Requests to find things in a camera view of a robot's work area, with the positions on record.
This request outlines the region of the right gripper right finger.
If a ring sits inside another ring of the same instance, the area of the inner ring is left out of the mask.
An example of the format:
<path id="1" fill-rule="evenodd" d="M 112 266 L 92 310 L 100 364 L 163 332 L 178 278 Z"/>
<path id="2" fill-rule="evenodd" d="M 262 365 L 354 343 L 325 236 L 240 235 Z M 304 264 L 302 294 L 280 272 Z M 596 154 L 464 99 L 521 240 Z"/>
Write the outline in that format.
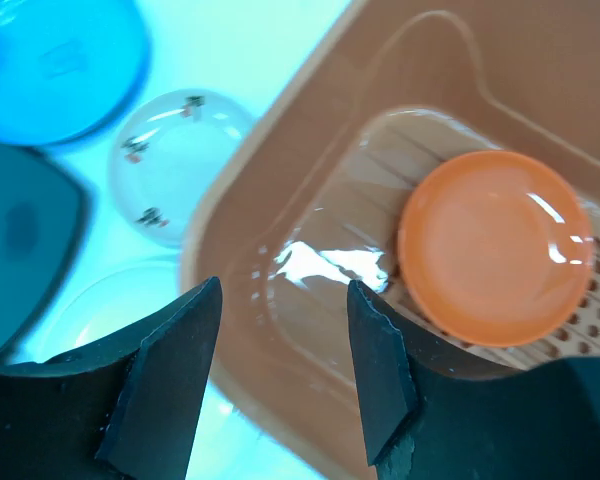
<path id="1" fill-rule="evenodd" d="M 360 281 L 347 314 L 380 478 L 600 479 L 600 357 L 511 369 L 416 325 Z"/>

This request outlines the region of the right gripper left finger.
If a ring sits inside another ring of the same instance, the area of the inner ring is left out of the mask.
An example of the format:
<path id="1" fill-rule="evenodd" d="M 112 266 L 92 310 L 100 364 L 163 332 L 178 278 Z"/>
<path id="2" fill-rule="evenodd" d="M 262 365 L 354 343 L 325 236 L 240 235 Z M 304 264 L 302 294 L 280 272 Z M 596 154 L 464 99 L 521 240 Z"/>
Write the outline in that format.
<path id="1" fill-rule="evenodd" d="M 43 363 L 0 367 L 0 479 L 182 479 L 222 315 L 209 278 Z"/>

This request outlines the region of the cream round plate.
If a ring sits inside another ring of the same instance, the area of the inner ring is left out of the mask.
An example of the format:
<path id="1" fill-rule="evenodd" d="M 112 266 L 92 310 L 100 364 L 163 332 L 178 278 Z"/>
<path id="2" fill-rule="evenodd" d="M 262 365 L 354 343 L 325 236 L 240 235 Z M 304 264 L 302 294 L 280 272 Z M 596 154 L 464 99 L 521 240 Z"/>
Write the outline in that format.
<path id="1" fill-rule="evenodd" d="M 179 296 L 173 257 L 135 262 L 77 294 L 45 327 L 32 347 L 37 361 L 81 347 L 165 307 Z"/>

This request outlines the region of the small orange plate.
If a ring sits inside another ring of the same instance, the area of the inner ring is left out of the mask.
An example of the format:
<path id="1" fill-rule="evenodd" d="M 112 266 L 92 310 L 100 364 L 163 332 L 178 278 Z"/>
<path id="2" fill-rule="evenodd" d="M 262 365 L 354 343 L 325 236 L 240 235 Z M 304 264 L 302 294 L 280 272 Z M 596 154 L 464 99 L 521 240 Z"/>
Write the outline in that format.
<path id="1" fill-rule="evenodd" d="M 506 150 L 436 167 L 401 213 L 396 252 L 417 306 L 471 344 L 513 347 L 565 323 L 591 277 L 591 222 L 555 170 Z"/>

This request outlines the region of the teal square plate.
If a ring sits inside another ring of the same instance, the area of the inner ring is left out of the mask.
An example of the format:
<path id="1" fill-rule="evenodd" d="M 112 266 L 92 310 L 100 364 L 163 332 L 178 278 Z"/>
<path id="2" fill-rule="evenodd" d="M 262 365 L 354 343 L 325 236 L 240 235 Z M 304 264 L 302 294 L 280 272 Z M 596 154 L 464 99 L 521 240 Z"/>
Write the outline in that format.
<path id="1" fill-rule="evenodd" d="M 88 192 L 48 156 L 0 143 L 0 355 L 52 301 L 89 207 Z"/>

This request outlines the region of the blue round plate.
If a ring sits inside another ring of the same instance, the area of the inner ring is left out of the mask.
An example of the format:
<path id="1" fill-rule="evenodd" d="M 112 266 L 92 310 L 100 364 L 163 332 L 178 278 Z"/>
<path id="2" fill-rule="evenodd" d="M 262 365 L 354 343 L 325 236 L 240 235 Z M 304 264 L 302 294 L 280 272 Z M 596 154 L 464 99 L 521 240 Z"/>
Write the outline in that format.
<path id="1" fill-rule="evenodd" d="M 0 142 L 40 146 L 117 113 L 149 63 L 133 1 L 0 1 Z"/>

